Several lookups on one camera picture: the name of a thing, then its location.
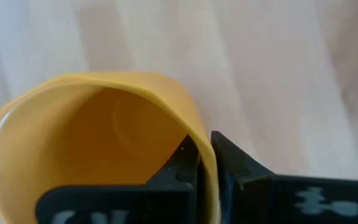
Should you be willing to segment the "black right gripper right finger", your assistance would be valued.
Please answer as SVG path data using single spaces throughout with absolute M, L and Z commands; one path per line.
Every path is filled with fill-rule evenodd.
M 280 175 L 212 131 L 222 224 L 358 224 L 358 180 Z

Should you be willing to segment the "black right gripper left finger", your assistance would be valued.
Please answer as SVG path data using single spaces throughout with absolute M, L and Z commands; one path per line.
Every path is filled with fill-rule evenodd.
M 186 136 L 142 185 L 77 185 L 49 190 L 35 208 L 38 224 L 196 224 L 198 150 Z

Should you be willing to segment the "yellow mug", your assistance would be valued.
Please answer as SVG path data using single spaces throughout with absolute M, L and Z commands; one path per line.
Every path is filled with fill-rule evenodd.
M 216 156 L 195 102 L 158 73 L 72 73 L 0 109 L 0 217 L 35 224 L 35 206 L 65 185 L 140 185 L 182 140 L 204 167 L 201 221 L 220 224 Z

